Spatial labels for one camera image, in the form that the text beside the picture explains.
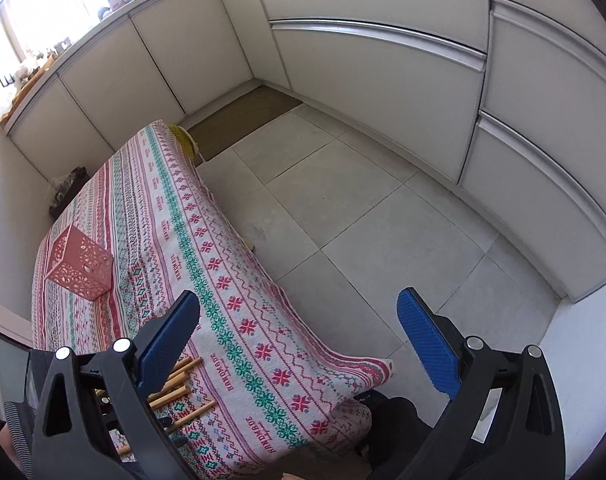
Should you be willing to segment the brown floor mat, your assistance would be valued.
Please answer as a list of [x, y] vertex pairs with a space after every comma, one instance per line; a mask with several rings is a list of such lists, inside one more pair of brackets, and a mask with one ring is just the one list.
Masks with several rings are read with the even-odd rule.
[[286, 93], [260, 86], [204, 118], [188, 132], [201, 157], [210, 160], [300, 104], [300, 100]]

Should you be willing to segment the wooden chopstick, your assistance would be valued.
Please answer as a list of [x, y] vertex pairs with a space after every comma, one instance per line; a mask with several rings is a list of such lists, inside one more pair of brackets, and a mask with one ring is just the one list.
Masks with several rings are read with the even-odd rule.
[[[172, 417], [161, 417], [159, 419], [159, 422], [163, 431], [166, 434], [173, 434], [173, 432], [177, 431], [178, 429], [181, 429], [181, 427], [188, 425], [189, 422], [192, 422], [200, 416], [207, 414], [207, 412], [210, 412], [211, 410], [213, 410], [213, 408], [216, 407], [217, 402], [215, 400], [212, 400], [207, 402], [206, 404], [202, 404], [201, 406], [199, 406], [199, 408], [195, 408], [183, 417], [177, 419], [173, 419]], [[125, 443], [125, 437], [122, 431], [120, 431], [119, 429], [110, 430], [109, 434], [112, 439], [112, 442], [117, 447], [120, 456], [128, 455], [132, 452], [132, 448]]]
[[149, 406], [153, 410], [158, 410], [158, 408], [162, 408], [162, 406], [166, 404], [170, 404], [178, 399], [181, 399], [183, 396], [187, 396], [190, 392], [190, 389], [187, 386], [181, 386], [174, 390], [169, 391], [164, 396], [160, 396], [158, 399], [154, 399], [149, 402]]
[[181, 388], [181, 386], [184, 385], [185, 382], [187, 382], [188, 378], [189, 376], [187, 372], [181, 372], [170, 377], [159, 392], [152, 393], [150, 396], [148, 396], [148, 400], [153, 401], [155, 399], [159, 399], [161, 398], [161, 396], [165, 396], [169, 392], [177, 388]]
[[201, 358], [181, 360], [173, 368], [172, 373], [169, 374], [169, 379], [175, 377], [176, 375], [181, 375], [183, 373], [188, 373], [189, 370], [192, 370], [195, 366], [198, 366], [201, 363], [202, 363], [202, 359]]

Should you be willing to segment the patterned red green tablecloth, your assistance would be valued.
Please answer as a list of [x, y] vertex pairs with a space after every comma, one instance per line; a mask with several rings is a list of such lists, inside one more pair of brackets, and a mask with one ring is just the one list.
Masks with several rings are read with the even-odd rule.
[[[88, 301], [47, 278], [56, 238], [74, 226], [113, 257], [112, 287]], [[200, 320], [184, 356], [184, 396], [161, 408], [185, 416], [186, 463], [204, 479], [255, 474], [298, 448], [342, 454], [371, 426], [358, 396], [392, 364], [328, 348], [291, 307], [199, 177], [176, 136], [153, 122], [126, 142], [38, 247], [32, 286], [35, 347], [79, 354], [135, 336], [182, 292]]]

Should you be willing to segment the yellow stool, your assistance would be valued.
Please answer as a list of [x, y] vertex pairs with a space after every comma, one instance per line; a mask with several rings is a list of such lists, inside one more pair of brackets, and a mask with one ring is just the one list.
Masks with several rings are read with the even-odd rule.
[[181, 150], [189, 162], [191, 162], [193, 166], [199, 166], [201, 162], [203, 162], [203, 157], [200, 154], [196, 141], [192, 139], [189, 132], [181, 126], [172, 124], [169, 124], [167, 128], [177, 140]]

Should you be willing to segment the dark waste bin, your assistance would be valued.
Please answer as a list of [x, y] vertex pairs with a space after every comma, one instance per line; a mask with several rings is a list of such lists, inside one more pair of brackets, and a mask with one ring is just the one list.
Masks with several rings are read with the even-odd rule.
[[56, 181], [54, 184], [54, 196], [50, 201], [48, 209], [50, 218], [57, 220], [89, 180], [90, 175], [86, 168], [76, 167], [68, 176]]

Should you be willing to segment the pink perforated utensil holder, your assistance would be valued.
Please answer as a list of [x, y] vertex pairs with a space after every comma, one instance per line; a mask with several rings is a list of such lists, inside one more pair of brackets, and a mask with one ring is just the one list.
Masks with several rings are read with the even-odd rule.
[[75, 226], [54, 241], [45, 278], [74, 295], [94, 301], [112, 289], [113, 255]]

